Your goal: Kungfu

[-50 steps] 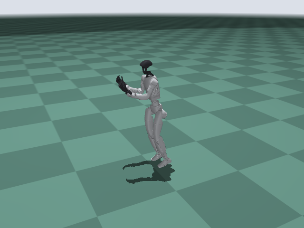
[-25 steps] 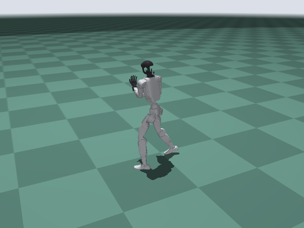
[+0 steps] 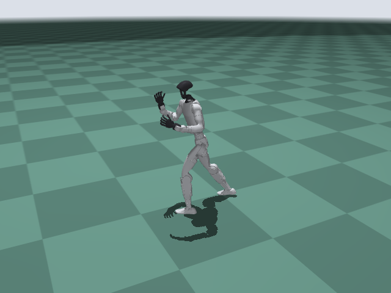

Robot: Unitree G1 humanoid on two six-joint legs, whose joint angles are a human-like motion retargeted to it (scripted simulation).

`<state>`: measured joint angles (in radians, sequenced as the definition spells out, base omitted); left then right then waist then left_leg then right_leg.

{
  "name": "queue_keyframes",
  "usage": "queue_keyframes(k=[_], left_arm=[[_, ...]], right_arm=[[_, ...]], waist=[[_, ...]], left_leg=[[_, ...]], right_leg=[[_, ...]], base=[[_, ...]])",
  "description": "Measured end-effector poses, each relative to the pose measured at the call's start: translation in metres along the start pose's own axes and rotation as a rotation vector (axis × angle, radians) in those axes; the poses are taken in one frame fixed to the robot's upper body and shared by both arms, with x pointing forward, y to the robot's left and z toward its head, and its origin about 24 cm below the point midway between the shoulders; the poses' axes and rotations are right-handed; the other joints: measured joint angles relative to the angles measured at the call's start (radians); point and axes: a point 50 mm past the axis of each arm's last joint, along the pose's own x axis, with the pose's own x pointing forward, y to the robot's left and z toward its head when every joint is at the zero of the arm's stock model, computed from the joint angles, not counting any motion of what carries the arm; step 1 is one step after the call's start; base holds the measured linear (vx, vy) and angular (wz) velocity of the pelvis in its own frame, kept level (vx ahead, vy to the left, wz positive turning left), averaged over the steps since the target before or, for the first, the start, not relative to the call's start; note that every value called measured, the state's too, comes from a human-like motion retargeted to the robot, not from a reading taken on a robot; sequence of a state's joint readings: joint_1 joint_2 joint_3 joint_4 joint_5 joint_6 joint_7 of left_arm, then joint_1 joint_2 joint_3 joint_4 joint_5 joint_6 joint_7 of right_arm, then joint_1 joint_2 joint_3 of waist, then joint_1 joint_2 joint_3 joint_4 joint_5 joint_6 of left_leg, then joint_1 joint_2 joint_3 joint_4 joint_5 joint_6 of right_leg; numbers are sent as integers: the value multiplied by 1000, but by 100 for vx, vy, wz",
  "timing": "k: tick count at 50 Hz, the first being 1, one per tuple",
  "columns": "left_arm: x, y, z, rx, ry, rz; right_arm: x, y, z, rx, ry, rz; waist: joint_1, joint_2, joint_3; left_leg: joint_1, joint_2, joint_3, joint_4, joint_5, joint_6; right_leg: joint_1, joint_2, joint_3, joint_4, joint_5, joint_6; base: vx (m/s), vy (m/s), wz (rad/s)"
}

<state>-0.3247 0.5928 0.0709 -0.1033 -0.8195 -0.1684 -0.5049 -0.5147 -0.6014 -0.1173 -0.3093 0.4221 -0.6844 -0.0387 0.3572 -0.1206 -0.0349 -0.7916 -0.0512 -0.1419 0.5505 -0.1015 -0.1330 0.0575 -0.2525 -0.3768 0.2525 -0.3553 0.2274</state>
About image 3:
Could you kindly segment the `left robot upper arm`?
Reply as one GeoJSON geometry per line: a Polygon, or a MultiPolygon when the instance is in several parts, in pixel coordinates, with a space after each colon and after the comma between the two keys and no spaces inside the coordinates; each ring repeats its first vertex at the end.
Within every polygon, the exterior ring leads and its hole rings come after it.
{"type": "MultiPolygon", "coordinates": [[[[192,104],[192,113],[194,114],[194,120],[196,122],[197,125],[201,125],[202,128],[203,128],[203,121],[202,121],[202,107],[199,105],[199,104],[192,104]]],[[[203,131],[203,129],[202,129],[203,131]]],[[[200,132],[195,132],[196,134],[199,134],[201,133],[202,131],[200,132]]]]}

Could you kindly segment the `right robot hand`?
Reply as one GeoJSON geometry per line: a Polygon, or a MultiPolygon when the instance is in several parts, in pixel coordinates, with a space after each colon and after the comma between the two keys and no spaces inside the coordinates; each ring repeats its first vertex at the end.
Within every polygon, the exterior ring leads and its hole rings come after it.
{"type": "MultiPolygon", "coordinates": [[[[163,101],[164,101],[164,100],[163,100],[164,95],[165,95],[165,93],[164,93],[163,96],[162,96],[162,91],[160,91],[160,92],[156,93],[156,95],[154,95],[155,100],[156,100],[156,102],[158,103],[159,110],[161,110],[160,106],[163,106],[163,105],[164,105],[164,103],[163,103],[163,101]],[[160,95],[159,95],[159,93],[160,93],[160,95]],[[157,98],[156,98],[156,97],[157,97],[157,98]]],[[[165,106],[165,105],[164,105],[164,106],[165,106]]]]}

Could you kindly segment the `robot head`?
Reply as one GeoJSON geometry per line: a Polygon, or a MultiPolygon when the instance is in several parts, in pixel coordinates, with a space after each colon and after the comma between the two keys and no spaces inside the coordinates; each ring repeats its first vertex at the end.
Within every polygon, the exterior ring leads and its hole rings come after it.
{"type": "Polygon", "coordinates": [[[188,89],[190,89],[192,86],[193,84],[190,81],[182,81],[177,85],[177,88],[180,90],[181,97],[186,99],[185,103],[191,102],[188,101],[189,99],[195,101],[195,99],[190,94],[186,95],[186,91],[188,91],[188,89]]]}

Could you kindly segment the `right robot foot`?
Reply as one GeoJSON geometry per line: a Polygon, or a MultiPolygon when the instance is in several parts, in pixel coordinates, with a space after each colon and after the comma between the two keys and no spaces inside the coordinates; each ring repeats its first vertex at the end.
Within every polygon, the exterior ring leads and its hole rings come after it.
{"type": "Polygon", "coordinates": [[[232,189],[230,188],[229,191],[224,189],[224,190],[218,191],[217,194],[218,195],[234,195],[234,194],[236,194],[236,190],[234,188],[232,188],[232,189]]]}

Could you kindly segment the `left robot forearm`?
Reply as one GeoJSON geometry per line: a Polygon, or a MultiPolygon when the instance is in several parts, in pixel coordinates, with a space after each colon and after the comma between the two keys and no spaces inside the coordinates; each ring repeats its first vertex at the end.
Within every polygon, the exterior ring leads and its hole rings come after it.
{"type": "Polygon", "coordinates": [[[190,133],[190,134],[193,134],[194,132],[200,132],[202,131],[202,126],[201,125],[195,125],[195,126],[185,126],[185,125],[181,125],[181,127],[175,125],[175,128],[174,128],[176,131],[178,132],[182,132],[182,133],[190,133]]]}

